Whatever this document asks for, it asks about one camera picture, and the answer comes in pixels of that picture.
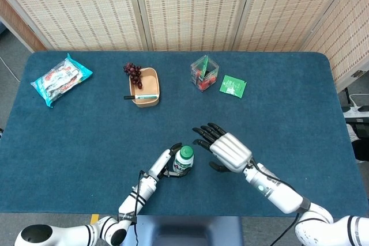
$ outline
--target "green bottle cap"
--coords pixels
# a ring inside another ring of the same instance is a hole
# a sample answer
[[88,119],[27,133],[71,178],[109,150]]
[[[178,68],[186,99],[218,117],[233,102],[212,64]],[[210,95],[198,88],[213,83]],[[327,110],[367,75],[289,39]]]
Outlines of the green bottle cap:
[[194,155],[194,150],[192,150],[191,147],[184,145],[179,152],[180,156],[184,159],[184,160],[189,160],[190,158],[192,158],[192,156]]

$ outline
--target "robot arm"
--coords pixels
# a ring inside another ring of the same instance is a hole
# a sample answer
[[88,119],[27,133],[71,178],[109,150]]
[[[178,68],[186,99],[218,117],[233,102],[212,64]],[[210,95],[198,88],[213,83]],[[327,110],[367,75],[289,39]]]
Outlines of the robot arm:
[[232,134],[214,123],[193,128],[204,139],[193,143],[209,150],[222,162],[210,166],[219,172],[244,173],[246,180],[283,213],[302,213],[295,234],[303,245],[365,246],[369,245],[369,219],[346,216],[336,223],[330,213],[298,194],[262,164],[257,164],[251,151]]
[[137,222],[136,215],[155,192],[157,182],[162,177],[183,177],[189,172],[190,168],[182,173],[168,170],[170,158],[181,147],[181,143],[173,145],[160,155],[148,173],[142,172],[139,184],[132,187],[132,192],[119,207],[119,222],[112,217],[104,217],[95,224],[72,228],[32,225],[18,234],[14,246],[95,246],[98,239],[111,246],[120,245],[130,225]]

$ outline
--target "bottle label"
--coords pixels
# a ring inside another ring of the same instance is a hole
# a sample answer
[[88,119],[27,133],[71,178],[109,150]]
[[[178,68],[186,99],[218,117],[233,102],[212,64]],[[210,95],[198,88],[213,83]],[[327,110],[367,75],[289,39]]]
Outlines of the bottle label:
[[173,170],[176,172],[183,172],[187,167],[190,167],[191,164],[182,164],[177,159],[174,160]]

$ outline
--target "bowl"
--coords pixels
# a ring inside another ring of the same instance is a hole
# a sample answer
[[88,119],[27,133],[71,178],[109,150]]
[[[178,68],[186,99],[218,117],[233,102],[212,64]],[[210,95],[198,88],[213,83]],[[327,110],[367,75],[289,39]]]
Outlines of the bowl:
[[160,97],[159,80],[155,69],[151,67],[141,69],[140,77],[142,89],[139,89],[137,85],[133,85],[131,80],[129,80],[129,90],[131,91],[131,95],[157,94],[158,97],[156,99],[132,99],[133,103],[140,108],[155,106],[159,103]]

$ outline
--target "black cable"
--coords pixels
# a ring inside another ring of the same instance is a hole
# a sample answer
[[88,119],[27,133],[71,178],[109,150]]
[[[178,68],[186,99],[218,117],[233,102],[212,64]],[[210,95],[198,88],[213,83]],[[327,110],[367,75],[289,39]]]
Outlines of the black cable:
[[262,173],[264,176],[266,176],[266,177],[268,177],[268,178],[270,178],[270,179],[272,179],[272,180],[275,180],[275,181],[279,181],[280,183],[283,183],[283,184],[285,184],[286,186],[288,186],[290,189],[292,189],[293,191],[296,191],[294,188],[293,188],[293,186],[291,186],[289,183],[287,183],[286,181],[282,181],[282,180],[280,180],[280,179],[278,179],[278,178],[276,178],[276,177],[273,177],[273,176],[271,176],[271,175],[269,175],[269,174],[267,174],[267,173],[265,173],[265,172],[263,172],[263,171],[261,171],[260,170],[260,168],[259,168],[259,166],[257,165],[257,163],[255,162],[255,160],[254,160],[254,158],[252,158],[251,160],[250,160],[250,162],[255,166],[255,168],[256,168],[256,170],[257,171],[259,171],[260,173]]
[[299,216],[300,216],[300,214],[299,214],[299,213],[297,213],[297,214],[296,214],[296,217],[295,217],[295,220],[290,224],[290,226],[288,226],[288,227],[286,228],[286,230],[284,230],[284,231],[282,232],[282,234],[281,234],[280,236],[278,236],[278,237],[277,237],[277,239],[275,239],[275,240],[273,241],[273,243],[271,243],[271,245],[270,245],[270,246],[275,245],[275,243],[277,243],[277,242],[279,241],[279,239],[281,239],[281,238],[286,234],[286,232],[288,232],[288,231],[290,230],[290,228],[292,228],[292,227],[294,226],[294,224],[296,224],[296,222],[297,222],[297,221],[298,221],[298,219],[299,219]]
[[[140,174],[138,174],[138,182],[137,182],[137,194],[136,194],[136,203],[134,205],[134,216],[136,216],[136,220],[137,220],[137,204],[138,204],[138,197],[140,197],[140,184],[141,184],[141,176],[142,174],[144,174],[144,171],[140,171]],[[138,236],[137,236],[137,229],[136,229],[136,224],[134,224],[134,234],[136,235],[136,246],[138,246]]]
[[[256,168],[256,170],[257,170],[258,172],[262,173],[262,174],[263,174],[264,176],[266,176],[267,178],[270,178],[270,179],[272,179],[272,180],[278,181],[278,182],[280,182],[280,183],[282,183],[282,184],[284,184],[284,185],[288,186],[288,187],[289,187],[290,189],[292,189],[293,191],[296,191],[296,190],[293,188],[293,186],[291,186],[291,185],[290,185],[289,183],[287,183],[286,181],[282,181],[282,180],[280,180],[280,179],[278,179],[278,178],[276,178],[276,177],[274,177],[274,176],[271,176],[271,175],[269,175],[269,174],[267,174],[267,173],[265,173],[265,172],[261,171],[261,170],[260,170],[260,168],[259,168],[259,166],[257,165],[257,163],[256,163],[256,161],[255,161],[255,159],[254,159],[254,158],[252,158],[252,159],[250,160],[250,162],[255,166],[255,168]],[[282,232],[282,234],[281,234],[280,236],[278,236],[278,238],[276,238],[276,239],[271,243],[271,245],[270,245],[270,246],[275,245],[275,243],[277,243],[277,242],[279,241],[279,239],[281,239],[281,238],[286,234],[286,232],[288,232],[288,231],[290,230],[290,228],[292,228],[292,227],[294,226],[294,224],[296,224],[297,220],[299,219],[299,216],[300,216],[300,214],[299,214],[299,213],[297,213],[297,214],[296,214],[296,217],[295,217],[295,219],[294,219],[294,221],[290,224],[290,226],[288,226],[288,227],[286,228],[286,230],[284,230],[284,231]]]

